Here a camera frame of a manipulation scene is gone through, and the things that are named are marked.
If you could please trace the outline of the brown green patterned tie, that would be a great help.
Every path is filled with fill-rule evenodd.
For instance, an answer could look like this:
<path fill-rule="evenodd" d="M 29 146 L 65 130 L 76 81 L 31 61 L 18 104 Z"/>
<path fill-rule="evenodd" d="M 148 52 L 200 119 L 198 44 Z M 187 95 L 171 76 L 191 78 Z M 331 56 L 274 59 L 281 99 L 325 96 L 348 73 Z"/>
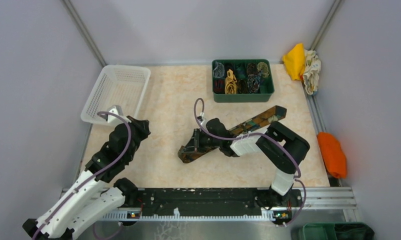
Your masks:
<path fill-rule="evenodd" d="M 232 134 L 235 135 L 235 138 L 240 137 L 242 134 L 247 134 L 249 131 L 253 132 L 259 130 L 263 127 L 269 126 L 272 122 L 277 122 L 286 117 L 287 109 L 285 107 L 275 105 L 264 112 L 228 129 Z M 189 153 L 189 142 L 181 146 L 177 156 L 179 159 L 185 163 L 191 163 L 202 156 L 195 156 L 194 154 Z"/>

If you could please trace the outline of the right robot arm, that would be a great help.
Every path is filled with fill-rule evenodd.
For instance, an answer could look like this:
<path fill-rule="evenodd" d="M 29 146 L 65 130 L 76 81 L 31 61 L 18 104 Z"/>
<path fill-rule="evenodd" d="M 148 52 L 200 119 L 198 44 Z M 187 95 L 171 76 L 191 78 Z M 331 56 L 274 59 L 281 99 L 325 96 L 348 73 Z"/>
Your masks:
<path fill-rule="evenodd" d="M 310 150 L 304 138 L 279 121 L 268 126 L 242 125 L 235 133 L 226 129 L 218 118 L 205 120 L 198 116 L 195 121 L 198 128 L 185 147 L 187 154 L 206 154 L 212 149 L 219 149 L 229 158 L 264 154 L 277 168 L 270 186 L 270 200 L 276 206 L 288 202 L 295 179 L 302 175 L 300 163 Z"/>

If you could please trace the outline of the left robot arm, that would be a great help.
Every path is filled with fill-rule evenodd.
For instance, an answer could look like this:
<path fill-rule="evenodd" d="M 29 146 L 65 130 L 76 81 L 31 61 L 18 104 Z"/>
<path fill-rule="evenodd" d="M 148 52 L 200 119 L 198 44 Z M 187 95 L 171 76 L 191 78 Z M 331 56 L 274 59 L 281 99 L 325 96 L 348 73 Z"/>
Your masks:
<path fill-rule="evenodd" d="M 33 240 L 75 240 L 105 214 L 138 202 L 139 189 L 127 178 L 118 179 L 100 192 L 134 160 L 142 141 L 151 134 L 147 119 L 115 118 L 119 123 L 108 141 L 92 156 L 70 189 L 46 213 L 23 223 L 23 230 Z"/>

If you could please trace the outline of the red dark rolled tie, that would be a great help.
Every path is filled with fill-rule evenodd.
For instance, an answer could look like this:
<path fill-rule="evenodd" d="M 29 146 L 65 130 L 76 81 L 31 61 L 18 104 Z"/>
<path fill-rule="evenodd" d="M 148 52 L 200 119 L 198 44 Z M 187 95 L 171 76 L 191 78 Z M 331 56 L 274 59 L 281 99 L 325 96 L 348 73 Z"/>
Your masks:
<path fill-rule="evenodd" d="M 225 93 L 225 80 L 222 78 L 213 80 L 213 92 L 215 94 L 224 94 Z"/>

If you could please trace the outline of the yellow rolled tie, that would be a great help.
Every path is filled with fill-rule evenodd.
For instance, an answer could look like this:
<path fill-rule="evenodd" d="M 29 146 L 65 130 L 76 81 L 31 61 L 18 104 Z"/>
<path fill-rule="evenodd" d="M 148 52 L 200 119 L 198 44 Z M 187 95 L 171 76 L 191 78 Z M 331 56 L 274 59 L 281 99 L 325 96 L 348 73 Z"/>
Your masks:
<path fill-rule="evenodd" d="M 224 93 L 226 95 L 234 95 L 237 93 L 237 79 L 233 72 L 233 70 L 229 69 L 226 72 L 225 85 L 224 85 Z"/>

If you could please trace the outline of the white plastic basket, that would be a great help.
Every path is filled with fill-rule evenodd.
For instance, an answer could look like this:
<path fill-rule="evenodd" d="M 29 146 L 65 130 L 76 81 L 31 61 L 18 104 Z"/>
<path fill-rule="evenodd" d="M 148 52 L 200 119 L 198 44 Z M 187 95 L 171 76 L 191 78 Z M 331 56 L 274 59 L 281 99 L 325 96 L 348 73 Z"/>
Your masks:
<path fill-rule="evenodd" d="M 82 109 L 81 120 L 106 126 L 107 121 L 97 113 L 107 111 L 114 105 L 120 106 L 126 116 L 137 118 L 150 76 L 151 70 L 147 67 L 117 64 L 105 66 Z"/>

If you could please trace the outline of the green compartment tray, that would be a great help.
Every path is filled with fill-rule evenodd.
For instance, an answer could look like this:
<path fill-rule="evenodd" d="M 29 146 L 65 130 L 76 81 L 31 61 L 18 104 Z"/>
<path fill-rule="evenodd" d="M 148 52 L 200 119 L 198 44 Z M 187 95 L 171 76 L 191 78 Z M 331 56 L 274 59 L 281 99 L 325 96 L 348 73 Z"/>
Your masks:
<path fill-rule="evenodd" d="M 222 78 L 213 77 L 213 68 L 215 61 L 224 65 L 224 76 Z M 261 78 L 257 64 L 259 62 L 266 62 L 269 66 L 270 76 L 268 78 Z M 211 62 L 211 82 L 213 99 L 217 103 L 264 103 L 267 102 L 275 92 L 275 86 L 271 71 L 270 62 L 266 59 L 215 59 Z M 226 79 L 227 71 L 231 69 L 237 79 L 237 93 L 236 94 L 215 94 L 213 91 L 214 79 Z M 261 83 L 257 93 L 248 93 L 247 80 L 249 75 L 257 75 L 260 77 Z"/>

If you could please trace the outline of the blue patterned rolled tie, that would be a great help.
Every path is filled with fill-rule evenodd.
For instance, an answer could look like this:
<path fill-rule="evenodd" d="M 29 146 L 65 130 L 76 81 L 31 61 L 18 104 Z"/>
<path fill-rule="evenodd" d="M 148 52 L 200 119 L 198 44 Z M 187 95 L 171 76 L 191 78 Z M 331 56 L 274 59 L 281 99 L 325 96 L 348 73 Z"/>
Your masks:
<path fill-rule="evenodd" d="M 251 74 L 247 79 L 247 87 L 249 94 L 255 94 L 260 89 L 261 78 L 258 75 Z"/>

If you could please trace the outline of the olive rolled tie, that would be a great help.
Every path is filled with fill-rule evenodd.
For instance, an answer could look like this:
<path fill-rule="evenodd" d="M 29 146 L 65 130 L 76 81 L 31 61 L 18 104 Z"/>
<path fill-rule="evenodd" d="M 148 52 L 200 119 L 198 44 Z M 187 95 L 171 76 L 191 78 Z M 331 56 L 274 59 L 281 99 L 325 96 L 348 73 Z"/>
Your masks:
<path fill-rule="evenodd" d="M 259 62 L 256 67 L 261 78 L 266 79 L 270 76 L 270 68 L 266 62 Z"/>

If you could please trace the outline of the yellow cloth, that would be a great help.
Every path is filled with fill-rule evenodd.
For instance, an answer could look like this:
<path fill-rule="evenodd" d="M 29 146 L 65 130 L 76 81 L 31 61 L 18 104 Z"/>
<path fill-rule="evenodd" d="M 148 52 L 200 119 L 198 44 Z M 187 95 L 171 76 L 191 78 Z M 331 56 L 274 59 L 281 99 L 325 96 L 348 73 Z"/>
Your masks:
<path fill-rule="evenodd" d="M 306 63 L 304 50 L 304 44 L 298 43 L 282 56 L 286 72 L 292 81 L 303 81 Z"/>

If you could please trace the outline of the cream patterned cloth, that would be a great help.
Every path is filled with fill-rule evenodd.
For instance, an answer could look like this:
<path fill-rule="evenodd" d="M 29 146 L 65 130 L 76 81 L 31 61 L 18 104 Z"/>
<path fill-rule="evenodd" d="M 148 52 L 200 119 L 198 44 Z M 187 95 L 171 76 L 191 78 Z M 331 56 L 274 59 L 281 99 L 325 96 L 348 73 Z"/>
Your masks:
<path fill-rule="evenodd" d="M 304 50 L 305 68 L 302 75 L 305 92 L 314 96 L 319 89 L 322 62 L 315 50 Z"/>

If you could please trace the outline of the orange cloth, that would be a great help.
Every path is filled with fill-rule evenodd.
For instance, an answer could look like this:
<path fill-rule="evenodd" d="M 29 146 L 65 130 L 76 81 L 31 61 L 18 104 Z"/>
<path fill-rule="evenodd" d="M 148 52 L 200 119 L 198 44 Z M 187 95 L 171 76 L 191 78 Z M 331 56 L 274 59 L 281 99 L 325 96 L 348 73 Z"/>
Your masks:
<path fill-rule="evenodd" d="M 334 178 L 347 176 L 347 158 L 340 142 L 330 133 L 319 132 L 317 141 L 327 172 Z"/>

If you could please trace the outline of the green bin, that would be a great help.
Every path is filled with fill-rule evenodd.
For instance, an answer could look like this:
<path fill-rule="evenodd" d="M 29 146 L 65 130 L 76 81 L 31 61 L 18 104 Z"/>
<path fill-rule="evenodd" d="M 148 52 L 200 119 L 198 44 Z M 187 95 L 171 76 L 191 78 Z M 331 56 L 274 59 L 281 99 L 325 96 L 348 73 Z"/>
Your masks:
<path fill-rule="evenodd" d="M 299 240 L 373 240 L 375 231 L 362 222 L 307 223 L 297 233 Z"/>

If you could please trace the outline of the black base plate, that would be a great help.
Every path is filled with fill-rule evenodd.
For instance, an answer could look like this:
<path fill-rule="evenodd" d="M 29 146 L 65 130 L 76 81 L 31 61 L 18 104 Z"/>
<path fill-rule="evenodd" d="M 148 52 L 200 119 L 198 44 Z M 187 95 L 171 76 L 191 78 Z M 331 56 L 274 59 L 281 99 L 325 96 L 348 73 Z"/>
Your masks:
<path fill-rule="evenodd" d="M 232 219 L 272 217 L 271 210 L 300 207 L 299 189 L 280 195 L 271 188 L 140 188 L 124 200 L 132 217 Z"/>

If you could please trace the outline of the aluminium frame rail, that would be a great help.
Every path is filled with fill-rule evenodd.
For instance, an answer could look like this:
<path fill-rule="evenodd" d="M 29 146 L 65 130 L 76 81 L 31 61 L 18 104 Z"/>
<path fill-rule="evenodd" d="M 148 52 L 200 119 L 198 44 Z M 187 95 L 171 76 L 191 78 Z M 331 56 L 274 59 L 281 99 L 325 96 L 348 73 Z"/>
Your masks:
<path fill-rule="evenodd" d="M 348 187 L 308 187 L 306 189 L 295 187 L 300 190 L 302 203 L 299 207 L 282 211 L 280 208 L 271 209 L 272 216 L 266 217 L 241 217 L 241 218 L 200 218 L 200 217 L 134 217 L 130 216 L 131 208 L 120 206 L 102 216 L 98 221 L 117 222 L 161 222 L 161 221 L 249 221 L 249 222 L 273 222 L 285 224 L 294 218 L 298 210 L 353 210 L 357 207 L 353 191 Z"/>

